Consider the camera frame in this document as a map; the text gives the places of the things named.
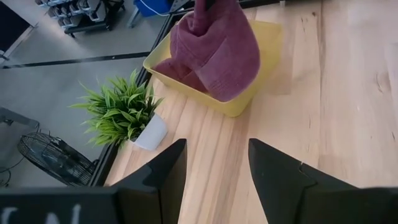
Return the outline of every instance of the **wood grain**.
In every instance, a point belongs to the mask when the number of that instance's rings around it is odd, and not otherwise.
[[[228,118],[153,80],[169,133],[155,152],[128,142],[112,185],[188,139],[180,223],[266,223],[248,164],[258,138],[358,187],[398,185],[398,2],[262,6],[248,18],[284,27],[279,67],[244,113]]]

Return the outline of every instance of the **purple towel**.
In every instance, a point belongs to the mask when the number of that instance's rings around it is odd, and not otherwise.
[[[219,100],[229,101],[256,77],[260,53],[236,0],[195,1],[194,13],[171,30],[168,58],[154,69]]]

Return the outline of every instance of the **yellow plastic bin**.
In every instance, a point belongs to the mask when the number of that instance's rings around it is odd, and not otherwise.
[[[250,100],[266,81],[271,71],[279,63],[282,48],[282,27],[269,22],[249,21],[260,48],[261,66],[257,77],[240,95],[227,102],[220,102],[206,93],[197,91],[152,69],[161,61],[170,58],[170,34],[144,60],[144,68],[165,85],[192,97],[227,116],[239,116]]]

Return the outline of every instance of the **white plant pot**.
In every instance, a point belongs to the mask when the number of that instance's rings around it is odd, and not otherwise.
[[[136,141],[134,141],[134,144],[143,149],[154,151],[166,134],[166,123],[159,115],[155,114]]]

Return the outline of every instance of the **floor fan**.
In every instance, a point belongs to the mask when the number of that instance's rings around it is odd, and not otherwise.
[[[18,151],[31,163],[68,186],[86,186],[94,173],[91,162],[60,138],[44,133],[21,137]]]

